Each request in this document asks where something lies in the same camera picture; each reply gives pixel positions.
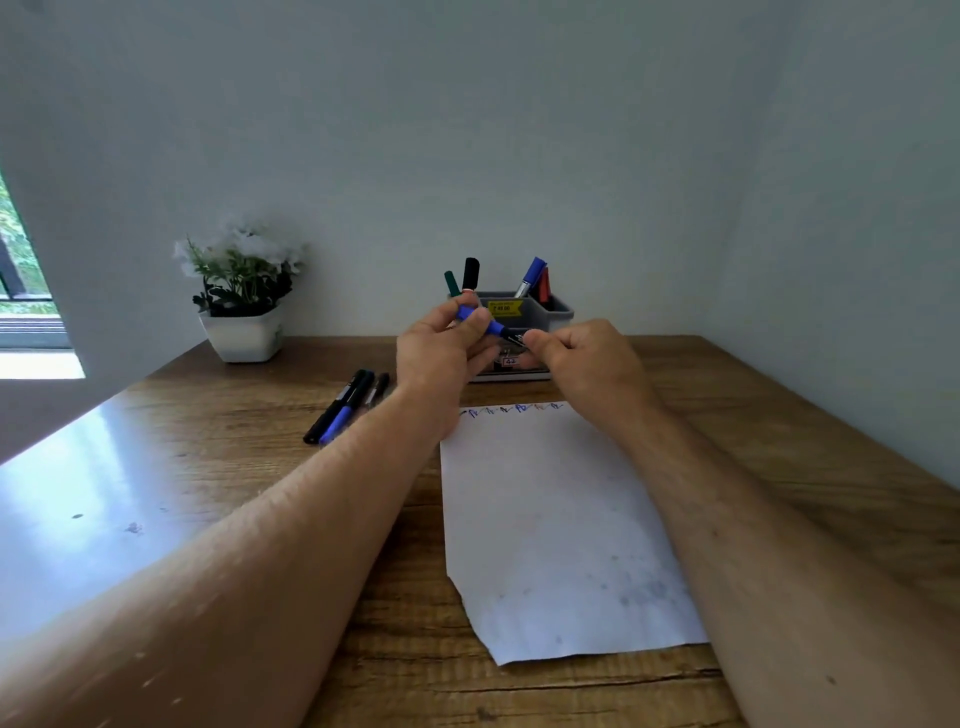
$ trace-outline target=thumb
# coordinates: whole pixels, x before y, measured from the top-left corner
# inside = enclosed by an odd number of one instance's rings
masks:
[[[546,364],[548,369],[553,369],[559,364],[561,358],[569,351],[556,336],[538,328],[531,328],[523,334],[523,343],[537,359]]]
[[[464,349],[476,344],[487,333],[487,327],[490,325],[490,310],[484,307],[477,308],[464,321],[450,330],[450,335],[455,336]]]

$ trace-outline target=window frame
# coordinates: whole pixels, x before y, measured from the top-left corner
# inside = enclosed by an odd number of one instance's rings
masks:
[[[6,299],[16,303],[51,302],[49,295],[27,292],[20,272],[10,255],[7,240],[0,231],[0,289]],[[0,313],[0,350],[10,349],[71,349],[66,328],[58,314],[3,314]]]

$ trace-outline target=forearm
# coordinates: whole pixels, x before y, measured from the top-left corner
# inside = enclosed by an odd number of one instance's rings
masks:
[[[13,726],[297,725],[422,463],[402,390],[188,546],[23,645]]]
[[[944,724],[960,619],[858,558],[661,406],[617,439],[660,509],[744,715],[765,726]]]

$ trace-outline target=wooden table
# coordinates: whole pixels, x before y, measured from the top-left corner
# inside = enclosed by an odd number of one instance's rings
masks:
[[[692,336],[635,339],[662,396],[859,553],[960,608],[960,493]],[[293,339],[263,365],[204,344],[0,468],[0,651],[176,548],[310,452],[300,436],[390,339]],[[464,404],[559,399],[470,386]],[[308,726],[741,725],[708,645],[497,668],[444,570],[440,461],[417,479]]]

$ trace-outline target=paper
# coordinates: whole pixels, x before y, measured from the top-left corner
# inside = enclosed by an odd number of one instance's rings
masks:
[[[498,665],[708,641],[630,462],[566,402],[465,409],[440,453],[446,573]]]

